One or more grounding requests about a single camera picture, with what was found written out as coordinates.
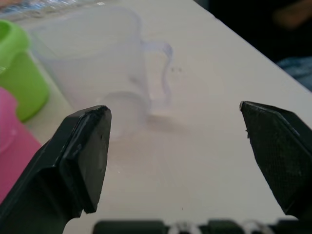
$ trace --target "table surface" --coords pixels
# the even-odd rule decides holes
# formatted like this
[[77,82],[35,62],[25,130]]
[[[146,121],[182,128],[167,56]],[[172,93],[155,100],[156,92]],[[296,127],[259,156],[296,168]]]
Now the table surface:
[[[239,104],[275,105],[312,126],[309,91],[192,0],[116,4],[142,17],[144,39],[172,45],[172,105],[131,138],[110,143],[97,212],[71,220],[64,233],[90,233],[100,219],[284,218],[254,160]],[[46,77],[50,99],[27,122],[41,143],[72,112]]]

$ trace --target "blue cloth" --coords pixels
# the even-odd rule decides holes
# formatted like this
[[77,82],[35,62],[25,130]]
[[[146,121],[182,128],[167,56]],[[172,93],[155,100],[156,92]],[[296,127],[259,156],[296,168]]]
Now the blue cloth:
[[276,64],[312,92],[312,57],[290,57]]
[[23,0],[19,4],[9,5],[0,10],[1,13],[19,13],[25,10],[38,10],[56,4],[72,4],[81,0]]

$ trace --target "transparent plastic cup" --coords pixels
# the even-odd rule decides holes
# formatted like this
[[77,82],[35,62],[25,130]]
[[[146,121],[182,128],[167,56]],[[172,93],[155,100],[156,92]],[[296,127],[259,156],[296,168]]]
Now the transparent plastic cup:
[[[53,19],[30,30],[33,53],[76,110],[106,105],[112,111],[111,137],[128,135],[153,108],[168,105],[166,72],[172,48],[165,42],[143,42],[141,21],[123,7],[98,6]],[[144,51],[167,57],[159,71],[163,97],[151,100]]]

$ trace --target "green cup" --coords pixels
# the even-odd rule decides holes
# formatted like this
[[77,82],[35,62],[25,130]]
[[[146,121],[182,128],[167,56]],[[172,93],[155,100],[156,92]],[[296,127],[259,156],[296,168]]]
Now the green cup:
[[26,121],[46,103],[49,89],[27,53],[27,34],[16,24],[0,20],[0,87],[17,100],[17,116]]

